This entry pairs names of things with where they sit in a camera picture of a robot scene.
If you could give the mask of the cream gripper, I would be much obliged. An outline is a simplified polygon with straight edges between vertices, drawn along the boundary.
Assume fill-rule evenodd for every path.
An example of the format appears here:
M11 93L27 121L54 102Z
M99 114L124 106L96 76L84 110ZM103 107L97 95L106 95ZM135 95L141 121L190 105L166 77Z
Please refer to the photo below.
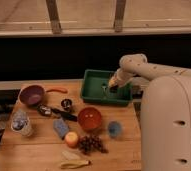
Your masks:
M133 75L131 73L125 72L122 69L118 69L114 75L110 78L108 82L108 87L113 88L115 86L123 87L128 84Z

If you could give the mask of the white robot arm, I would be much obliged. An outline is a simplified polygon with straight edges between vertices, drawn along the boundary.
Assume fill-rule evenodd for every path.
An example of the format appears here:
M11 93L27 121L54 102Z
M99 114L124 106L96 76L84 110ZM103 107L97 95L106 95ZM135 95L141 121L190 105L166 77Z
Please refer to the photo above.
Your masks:
M141 171L191 171L191 69L125 55L109 86L149 81L141 101Z

